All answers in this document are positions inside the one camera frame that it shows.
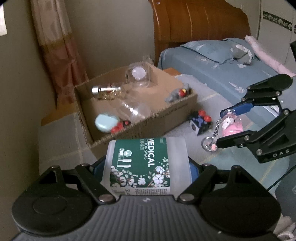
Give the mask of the wooden headboard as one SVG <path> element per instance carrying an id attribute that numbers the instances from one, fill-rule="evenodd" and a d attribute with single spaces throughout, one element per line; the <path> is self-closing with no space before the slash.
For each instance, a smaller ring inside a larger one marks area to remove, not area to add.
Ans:
<path id="1" fill-rule="evenodd" d="M 154 52 L 158 64 L 162 51 L 197 40 L 243 39 L 250 35 L 247 15 L 223 0 L 151 0 Z"/>

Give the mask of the blue floral bed sheet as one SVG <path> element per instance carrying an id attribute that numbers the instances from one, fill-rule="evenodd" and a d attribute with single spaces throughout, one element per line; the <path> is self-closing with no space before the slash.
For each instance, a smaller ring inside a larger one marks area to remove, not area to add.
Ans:
<path id="1" fill-rule="evenodd" d="M 277 75 L 276 71 L 258 59 L 244 39 L 226 38 L 223 41 L 229 42 L 232 47 L 240 44 L 249 49 L 253 54 L 251 64 L 240 64 L 236 59 L 219 64 L 179 46 L 161 52 L 158 68 L 174 68 L 182 74 L 193 75 L 232 104 L 241 101 L 248 86 Z"/>

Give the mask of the blue pillow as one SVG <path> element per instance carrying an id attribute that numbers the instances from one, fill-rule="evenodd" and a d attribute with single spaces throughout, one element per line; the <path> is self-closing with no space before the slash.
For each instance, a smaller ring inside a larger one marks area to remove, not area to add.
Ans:
<path id="1" fill-rule="evenodd" d="M 232 48 L 232 45 L 227 41 L 219 41 L 219 40 L 190 41 L 190 42 L 187 42 L 186 44 L 182 44 L 181 47 L 195 51 L 198 54 L 219 64 L 223 64 L 229 60 L 234 59 L 230 51 L 230 49 Z"/>

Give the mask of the pink liquid keychain charm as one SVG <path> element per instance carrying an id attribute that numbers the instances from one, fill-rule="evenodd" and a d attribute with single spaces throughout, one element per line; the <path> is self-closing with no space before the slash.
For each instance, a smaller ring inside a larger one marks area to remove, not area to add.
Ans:
<path id="1" fill-rule="evenodd" d="M 235 113 L 229 112 L 221 119 L 217 120 L 214 133 L 210 137 L 202 140 L 201 146 L 207 152 L 217 151 L 216 141 L 218 138 L 227 137 L 243 132 L 241 118 Z"/>

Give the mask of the cardboard box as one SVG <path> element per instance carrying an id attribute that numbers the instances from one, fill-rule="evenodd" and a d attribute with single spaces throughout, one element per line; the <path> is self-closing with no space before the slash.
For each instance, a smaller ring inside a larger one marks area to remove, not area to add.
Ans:
<path id="1" fill-rule="evenodd" d="M 114 139 L 156 138 L 185 122 L 197 103 L 197 93 L 190 89 L 182 99 L 167 103 L 166 99 L 185 84 L 165 71 L 149 64 L 150 83 L 138 87 L 126 80 L 128 67 L 121 67 L 92 78 L 74 88 L 75 104 L 86 144 L 96 159 L 103 157 L 108 144 Z M 92 94 L 95 86 L 123 83 L 127 93 L 124 98 L 97 99 Z M 99 114 L 113 115 L 121 121 L 131 122 L 116 133 L 103 133 L 95 126 Z"/>

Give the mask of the light blue oval case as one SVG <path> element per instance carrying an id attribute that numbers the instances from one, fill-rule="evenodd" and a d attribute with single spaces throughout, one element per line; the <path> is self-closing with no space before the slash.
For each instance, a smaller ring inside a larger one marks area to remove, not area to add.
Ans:
<path id="1" fill-rule="evenodd" d="M 107 113 L 101 113 L 95 118 L 96 128 L 103 133 L 110 133 L 117 126 L 119 118 Z"/>

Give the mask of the green label cotton swab jar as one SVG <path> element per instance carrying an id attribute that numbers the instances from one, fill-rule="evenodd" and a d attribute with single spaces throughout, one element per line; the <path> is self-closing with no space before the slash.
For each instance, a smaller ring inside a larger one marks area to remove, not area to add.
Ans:
<path id="1" fill-rule="evenodd" d="M 116 198 L 178 197 L 192 181 L 183 138 L 112 140 L 108 145 L 101 184 Z"/>

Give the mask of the pink folded blanket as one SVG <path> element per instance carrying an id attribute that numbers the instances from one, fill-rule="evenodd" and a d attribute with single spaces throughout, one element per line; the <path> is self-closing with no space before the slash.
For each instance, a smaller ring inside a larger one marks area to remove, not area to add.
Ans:
<path id="1" fill-rule="evenodd" d="M 255 37 L 246 35 L 244 37 L 245 41 L 250 44 L 252 47 L 255 55 L 258 57 L 259 60 L 264 62 L 266 65 L 271 67 L 274 71 L 276 71 L 278 74 L 286 74 L 290 77 L 295 77 L 295 73 L 290 71 L 286 66 L 281 64 L 279 61 L 277 61 L 271 54 L 269 54 L 258 42 Z"/>

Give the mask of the red toy block with wheels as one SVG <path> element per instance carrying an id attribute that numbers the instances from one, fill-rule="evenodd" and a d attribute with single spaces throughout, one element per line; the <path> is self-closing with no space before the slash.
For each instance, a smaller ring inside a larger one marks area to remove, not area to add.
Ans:
<path id="1" fill-rule="evenodd" d="M 129 121 L 129 120 L 120 121 L 120 122 L 118 122 L 118 124 L 116 126 L 114 126 L 111 129 L 111 133 L 117 133 L 121 130 L 124 130 L 129 125 L 131 125 L 131 121 Z"/>

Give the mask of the grey figurine red badge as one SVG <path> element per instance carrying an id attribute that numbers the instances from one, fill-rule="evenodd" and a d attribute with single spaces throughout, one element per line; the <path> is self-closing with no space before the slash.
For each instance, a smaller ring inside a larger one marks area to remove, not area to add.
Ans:
<path id="1" fill-rule="evenodd" d="M 169 96 L 165 99 L 167 104 L 182 99 L 190 94 L 191 88 L 189 84 L 185 83 L 182 88 L 173 90 Z"/>

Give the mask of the grey plush toy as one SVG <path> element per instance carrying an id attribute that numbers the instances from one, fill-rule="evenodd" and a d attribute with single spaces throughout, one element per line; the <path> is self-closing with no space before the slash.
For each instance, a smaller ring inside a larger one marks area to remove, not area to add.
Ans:
<path id="1" fill-rule="evenodd" d="M 253 54 L 249 49 L 240 44 L 235 44 L 230 49 L 231 55 L 240 64 L 250 65 L 252 61 Z"/>

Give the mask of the clear jar red label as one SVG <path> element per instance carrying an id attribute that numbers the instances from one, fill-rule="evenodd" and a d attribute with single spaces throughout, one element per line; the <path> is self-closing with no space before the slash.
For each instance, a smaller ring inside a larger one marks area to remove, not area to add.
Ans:
<path id="1" fill-rule="evenodd" d="M 148 105 L 133 98 L 120 99 L 116 109 L 122 117 L 131 121 L 131 123 L 138 123 L 151 115 L 151 109 Z"/>

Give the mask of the orange patterned curtain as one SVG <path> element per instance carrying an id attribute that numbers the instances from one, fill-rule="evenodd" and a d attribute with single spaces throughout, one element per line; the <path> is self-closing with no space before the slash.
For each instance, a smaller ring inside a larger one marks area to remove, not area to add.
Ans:
<path id="1" fill-rule="evenodd" d="M 39 46 L 55 89 L 56 105 L 74 102 L 74 87 L 88 80 L 64 1 L 31 1 Z"/>

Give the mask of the clear glass mug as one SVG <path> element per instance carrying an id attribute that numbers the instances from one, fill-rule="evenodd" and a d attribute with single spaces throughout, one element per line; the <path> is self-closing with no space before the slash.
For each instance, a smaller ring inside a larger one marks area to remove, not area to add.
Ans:
<path id="1" fill-rule="evenodd" d="M 149 87 L 151 73 L 146 62 L 132 63 L 125 71 L 127 84 L 132 87 Z"/>

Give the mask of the black dice cube red buttons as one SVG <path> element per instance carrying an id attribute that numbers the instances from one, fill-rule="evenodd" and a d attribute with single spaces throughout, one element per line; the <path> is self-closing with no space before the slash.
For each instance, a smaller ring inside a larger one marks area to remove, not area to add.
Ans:
<path id="1" fill-rule="evenodd" d="M 190 113 L 188 121 L 190 128 L 197 136 L 203 134 L 212 126 L 212 118 L 202 109 Z"/>

